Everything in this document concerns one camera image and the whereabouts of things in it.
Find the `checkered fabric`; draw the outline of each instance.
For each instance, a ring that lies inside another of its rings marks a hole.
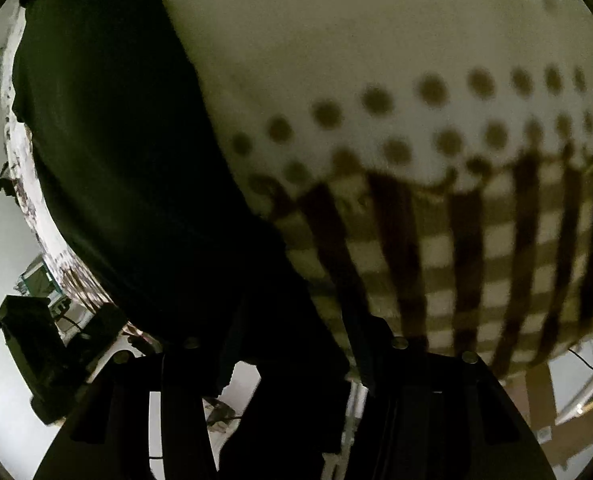
[[[429,351],[477,351],[499,377],[593,333],[593,160],[526,154],[467,194],[358,171],[282,201],[288,257],[352,362],[343,301]]]

